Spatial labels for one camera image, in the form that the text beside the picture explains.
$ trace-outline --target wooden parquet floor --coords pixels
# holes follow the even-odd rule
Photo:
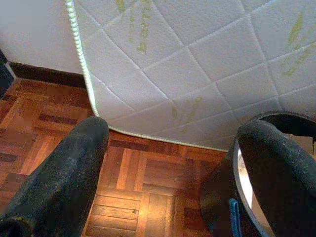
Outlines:
[[[17,79],[0,100],[0,211],[79,122],[85,89]],[[110,132],[83,236],[209,237],[199,190],[224,152]]]

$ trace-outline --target black plastic part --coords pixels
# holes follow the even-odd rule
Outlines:
[[[0,216],[0,237],[80,237],[108,137],[101,118],[77,125],[22,184]]]
[[[262,120],[240,127],[237,139],[253,191],[276,236],[316,235],[314,158]]]
[[[271,111],[256,116],[253,120],[265,120],[284,133],[316,138],[316,122],[302,114]],[[226,157],[202,184],[200,197],[201,213],[207,226],[212,226],[213,236],[231,237],[229,198],[239,202],[241,231],[243,237],[268,237],[251,211],[243,194],[238,174],[238,140],[235,139]]]

